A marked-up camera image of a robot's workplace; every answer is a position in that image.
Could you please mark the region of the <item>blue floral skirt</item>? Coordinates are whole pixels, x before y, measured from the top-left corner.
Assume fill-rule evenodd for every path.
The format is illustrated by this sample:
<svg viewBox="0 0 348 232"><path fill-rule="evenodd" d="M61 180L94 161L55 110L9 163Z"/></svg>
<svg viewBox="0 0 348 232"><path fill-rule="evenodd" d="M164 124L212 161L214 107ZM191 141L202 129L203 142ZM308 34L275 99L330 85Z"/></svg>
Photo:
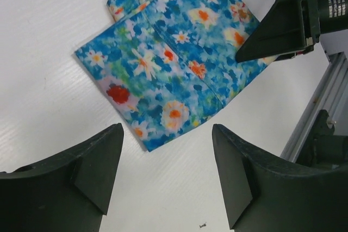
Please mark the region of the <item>blue floral skirt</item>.
<svg viewBox="0 0 348 232"><path fill-rule="evenodd" d="M75 54L148 151L205 123L275 57L237 62L258 26L242 0L108 0Z"/></svg>

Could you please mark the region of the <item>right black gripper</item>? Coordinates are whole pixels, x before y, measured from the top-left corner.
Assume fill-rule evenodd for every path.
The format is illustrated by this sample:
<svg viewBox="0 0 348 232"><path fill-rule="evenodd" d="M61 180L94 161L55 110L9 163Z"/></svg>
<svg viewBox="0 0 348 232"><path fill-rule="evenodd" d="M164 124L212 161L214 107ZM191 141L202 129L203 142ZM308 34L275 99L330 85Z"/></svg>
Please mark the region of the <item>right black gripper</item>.
<svg viewBox="0 0 348 232"><path fill-rule="evenodd" d="M318 0L275 0L235 58L246 62L274 55L307 54L319 38Z"/></svg>

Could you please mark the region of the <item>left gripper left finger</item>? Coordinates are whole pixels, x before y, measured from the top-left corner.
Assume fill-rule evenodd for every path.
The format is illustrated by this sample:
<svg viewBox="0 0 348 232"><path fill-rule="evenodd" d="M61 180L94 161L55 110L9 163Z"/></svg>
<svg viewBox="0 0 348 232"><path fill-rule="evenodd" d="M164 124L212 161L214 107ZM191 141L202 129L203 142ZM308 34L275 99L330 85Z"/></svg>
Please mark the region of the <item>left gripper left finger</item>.
<svg viewBox="0 0 348 232"><path fill-rule="evenodd" d="M1 231L99 231L124 131L113 124L43 160L1 173Z"/></svg>

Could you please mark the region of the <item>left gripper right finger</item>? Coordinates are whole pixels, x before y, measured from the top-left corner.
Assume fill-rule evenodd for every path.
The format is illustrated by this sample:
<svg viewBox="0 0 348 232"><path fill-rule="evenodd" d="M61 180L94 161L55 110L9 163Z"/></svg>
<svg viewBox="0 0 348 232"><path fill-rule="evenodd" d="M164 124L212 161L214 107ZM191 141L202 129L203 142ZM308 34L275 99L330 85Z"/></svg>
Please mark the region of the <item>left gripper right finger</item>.
<svg viewBox="0 0 348 232"><path fill-rule="evenodd" d="M346 165L286 161L221 124L212 139L230 230L347 231Z"/></svg>

